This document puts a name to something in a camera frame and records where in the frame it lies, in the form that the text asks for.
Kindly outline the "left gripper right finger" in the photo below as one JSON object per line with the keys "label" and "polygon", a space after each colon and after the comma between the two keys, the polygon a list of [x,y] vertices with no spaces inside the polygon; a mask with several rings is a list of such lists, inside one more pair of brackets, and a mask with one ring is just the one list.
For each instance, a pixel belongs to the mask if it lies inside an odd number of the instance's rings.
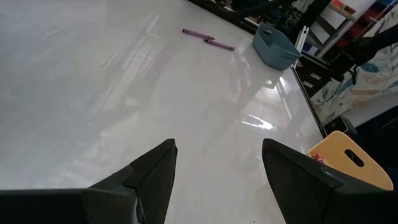
{"label": "left gripper right finger", "polygon": [[398,224],[398,192],[383,190],[273,139],[262,143],[267,179],[286,224]]}

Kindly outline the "blue-grey plastic bin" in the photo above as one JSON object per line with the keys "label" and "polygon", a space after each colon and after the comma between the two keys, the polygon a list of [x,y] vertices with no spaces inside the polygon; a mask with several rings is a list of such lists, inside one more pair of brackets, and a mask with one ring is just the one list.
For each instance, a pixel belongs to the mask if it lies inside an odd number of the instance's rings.
{"label": "blue-grey plastic bin", "polygon": [[289,68],[302,56],[282,32],[265,24],[258,27],[252,45],[266,65],[280,71]]}

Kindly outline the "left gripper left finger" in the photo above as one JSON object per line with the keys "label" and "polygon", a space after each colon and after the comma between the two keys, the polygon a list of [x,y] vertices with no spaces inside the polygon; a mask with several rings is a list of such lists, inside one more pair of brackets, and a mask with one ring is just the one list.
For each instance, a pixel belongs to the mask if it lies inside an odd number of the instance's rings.
{"label": "left gripper left finger", "polygon": [[164,224],[177,147],[167,139],[83,193],[89,224]]}

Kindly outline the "grey metal bracket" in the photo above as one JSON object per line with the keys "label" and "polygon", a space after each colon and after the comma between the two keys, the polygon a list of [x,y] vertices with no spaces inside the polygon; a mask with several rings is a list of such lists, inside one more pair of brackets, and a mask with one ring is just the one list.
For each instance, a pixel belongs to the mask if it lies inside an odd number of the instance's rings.
{"label": "grey metal bracket", "polygon": [[298,50],[298,52],[300,54],[302,53],[303,46],[304,46],[304,43],[306,41],[307,35],[309,33],[309,30],[310,30],[309,27],[304,26],[302,28],[302,30],[300,31],[298,37],[297,37],[297,40],[296,40],[296,43],[295,43],[295,47],[296,47],[296,49]]}

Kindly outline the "purple crayon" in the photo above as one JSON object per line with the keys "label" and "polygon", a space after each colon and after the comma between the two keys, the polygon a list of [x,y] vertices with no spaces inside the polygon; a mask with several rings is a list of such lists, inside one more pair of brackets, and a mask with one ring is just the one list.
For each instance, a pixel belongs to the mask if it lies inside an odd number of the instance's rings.
{"label": "purple crayon", "polygon": [[189,30],[189,29],[182,29],[182,32],[184,34],[192,35],[192,36],[199,37],[199,38],[202,38],[202,39],[208,39],[208,40],[214,40],[215,39],[214,37],[212,37],[210,35],[202,34],[200,32]]}
{"label": "purple crayon", "polygon": [[222,48],[222,49],[226,49],[226,50],[230,50],[230,51],[234,51],[234,50],[235,50],[234,47],[229,46],[229,45],[226,45],[226,44],[222,44],[222,43],[217,42],[217,41],[215,41],[215,40],[203,39],[203,41],[204,41],[205,43],[207,43],[207,44],[214,45],[214,46],[219,47],[219,48]]}

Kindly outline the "black diagonal frame strut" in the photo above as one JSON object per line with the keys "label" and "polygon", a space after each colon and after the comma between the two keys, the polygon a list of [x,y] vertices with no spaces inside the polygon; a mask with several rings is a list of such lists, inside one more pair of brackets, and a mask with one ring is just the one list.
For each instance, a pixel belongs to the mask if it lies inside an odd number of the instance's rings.
{"label": "black diagonal frame strut", "polygon": [[[239,11],[242,9],[250,9],[271,1],[273,0],[233,0],[232,7],[234,11]],[[323,12],[323,10],[329,5],[330,1],[331,0],[313,0],[305,13],[301,15],[297,23],[290,27],[285,25],[287,18],[282,14],[289,8],[287,5],[282,7],[273,7],[269,10],[266,10],[265,16],[262,17],[270,20],[271,22],[275,22],[277,27],[281,28],[285,34],[296,35],[304,26],[310,27],[316,21],[317,17]]]}

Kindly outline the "yellow plastic bin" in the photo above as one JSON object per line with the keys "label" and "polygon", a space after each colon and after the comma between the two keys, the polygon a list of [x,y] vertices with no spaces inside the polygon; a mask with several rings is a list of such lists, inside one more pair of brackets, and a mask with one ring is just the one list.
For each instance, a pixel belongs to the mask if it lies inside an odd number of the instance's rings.
{"label": "yellow plastic bin", "polygon": [[324,164],[346,175],[372,184],[384,190],[393,190],[394,185],[387,172],[349,136],[334,131],[307,152],[318,153]]}

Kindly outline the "paint-stained drop cloth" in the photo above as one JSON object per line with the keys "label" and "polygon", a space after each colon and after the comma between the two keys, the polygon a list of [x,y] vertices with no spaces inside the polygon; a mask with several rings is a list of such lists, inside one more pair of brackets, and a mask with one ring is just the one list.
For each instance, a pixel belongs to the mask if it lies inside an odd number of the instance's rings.
{"label": "paint-stained drop cloth", "polygon": [[342,82],[331,81],[311,97],[311,104],[322,122],[398,91],[398,43],[377,51],[356,71],[356,83],[346,73]]}

